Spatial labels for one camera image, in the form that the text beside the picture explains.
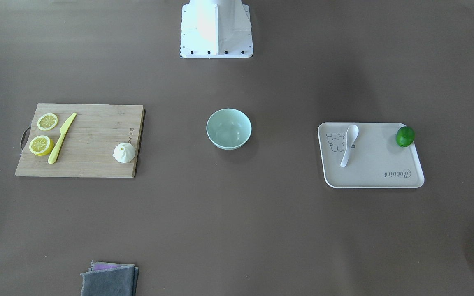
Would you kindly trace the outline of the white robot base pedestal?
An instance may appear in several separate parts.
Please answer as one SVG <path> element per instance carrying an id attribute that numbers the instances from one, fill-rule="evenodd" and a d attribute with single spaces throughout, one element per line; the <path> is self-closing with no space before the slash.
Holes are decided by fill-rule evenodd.
<path id="1" fill-rule="evenodd" d="M 250 58 L 250 8 L 240 0 L 191 0 L 182 6 L 179 57 Z"/>

